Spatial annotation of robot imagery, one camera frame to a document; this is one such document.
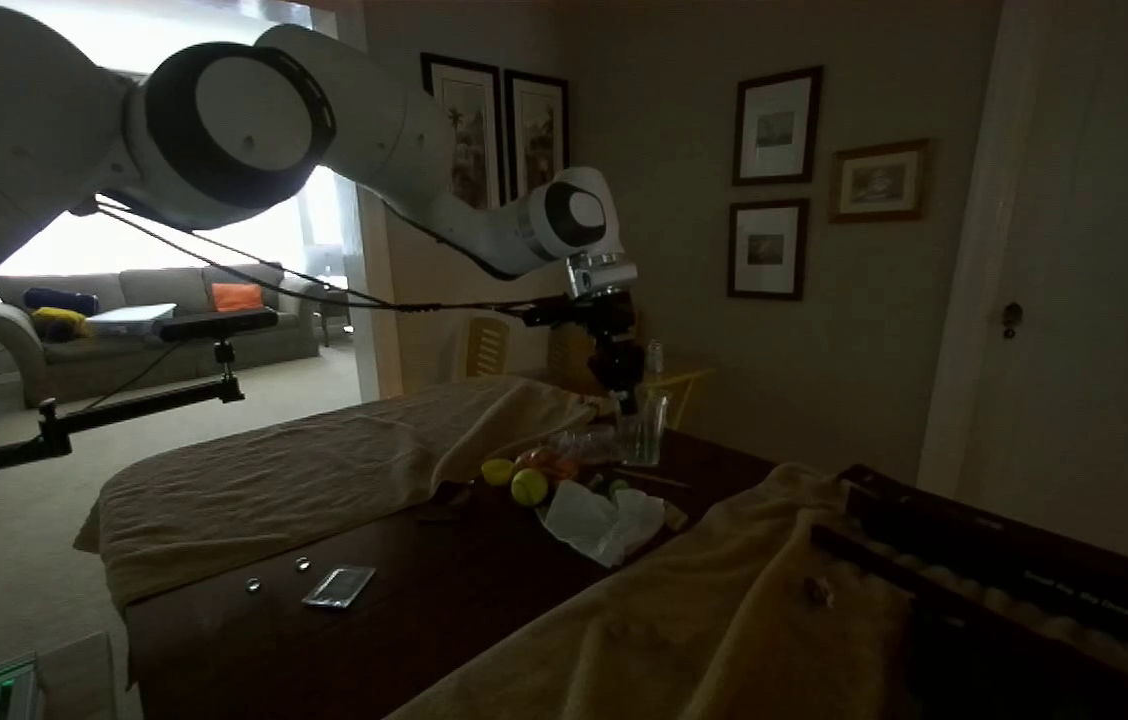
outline white robotic arm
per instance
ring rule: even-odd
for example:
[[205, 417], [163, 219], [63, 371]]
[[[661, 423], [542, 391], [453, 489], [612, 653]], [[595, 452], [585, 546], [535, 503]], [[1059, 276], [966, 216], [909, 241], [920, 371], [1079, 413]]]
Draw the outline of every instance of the white robotic arm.
[[255, 216], [315, 164], [382, 193], [494, 276], [568, 260], [574, 297], [633, 283], [601, 172], [568, 170], [515, 206], [453, 198], [453, 131], [420, 89], [305, 27], [198, 44], [143, 83], [95, 70], [52, 27], [0, 8], [0, 260], [92, 198], [178, 228]]

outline beige wall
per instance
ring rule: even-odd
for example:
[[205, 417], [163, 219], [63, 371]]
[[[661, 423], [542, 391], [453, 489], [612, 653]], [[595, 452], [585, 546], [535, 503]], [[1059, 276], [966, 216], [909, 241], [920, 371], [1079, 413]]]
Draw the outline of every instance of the beige wall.
[[[629, 0], [574, 18], [577, 141], [612, 189], [640, 303], [715, 380], [689, 427], [911, 476], [960, 237], [997, 0]], [[735, 83], [825, 64], [811, 184], [735, 189]], [[828, 224], [834, 152], [930, 137], [930, 216]], [[806, 302], [729, 302], [729, 206], [811, 199]]]

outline wooden table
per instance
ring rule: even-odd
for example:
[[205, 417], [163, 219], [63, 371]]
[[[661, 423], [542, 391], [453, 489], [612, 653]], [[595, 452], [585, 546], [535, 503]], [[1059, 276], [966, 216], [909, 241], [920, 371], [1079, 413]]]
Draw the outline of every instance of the wooden table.
[[[768, 469], [673, 433], [656, 471], [676, 486], [653, 491], [702, 515]], [[305, 608], [338, 563], [371, 563], [376, 579], [347, 613]], [[132, 679], [161, 720], [383, 718], [601, 575], [523, 509], [429, 503], [132, 604]]]

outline picture frame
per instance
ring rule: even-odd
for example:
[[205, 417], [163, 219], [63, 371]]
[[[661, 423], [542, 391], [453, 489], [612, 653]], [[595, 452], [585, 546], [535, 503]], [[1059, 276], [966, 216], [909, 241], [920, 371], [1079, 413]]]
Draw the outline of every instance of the picture frame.
[[510, 73], [514, 198], [568, 170], [568, 80]]
[[471, 209], [503, 206], [501, 73], [455, 55], [420, 55], [420, 80], [453, 129], [453, 193]]
[[811, 179], [825, 70], [792, 70], [735, 83], [735, 184]]
[[809, 199], [734, 206], [729, 297], [799, 302]]
[[925, 216], [930, 152], [930, 141], [835, 152], [834, 219]]

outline couch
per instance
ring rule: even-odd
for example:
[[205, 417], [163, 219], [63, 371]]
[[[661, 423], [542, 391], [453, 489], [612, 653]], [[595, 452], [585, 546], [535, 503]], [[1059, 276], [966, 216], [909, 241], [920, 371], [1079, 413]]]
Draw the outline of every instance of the couch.
[[[315, 355], [315, 303], [298, 302], [282, 290], [305, 290], [285, 281], [282, 268], [242, 265], [242, 276], [255, 281], [260, 303], [282, 319], [275, 329], [231, 337], [236, 369], [275, 364], [298, 355]], [[21, 396], [29, 407], [81, 396], [107, 396], [115, 390], [152, 390], [174, 380], [217, 376], [211, 339], [158, 343], [147, 337], [95, 337], [90, 317], [81, 331], [47, 331], [45, 309], [29, 309], [29, 297], [90, 297], [95, 313], [132, 303], [178, 303], [174, 319], [220, 313], [220, 290], [242, 290], [245, 281], [228, 268], [127, 268], [95, 276], [0, 276], [0, 347], [21, 371]]]

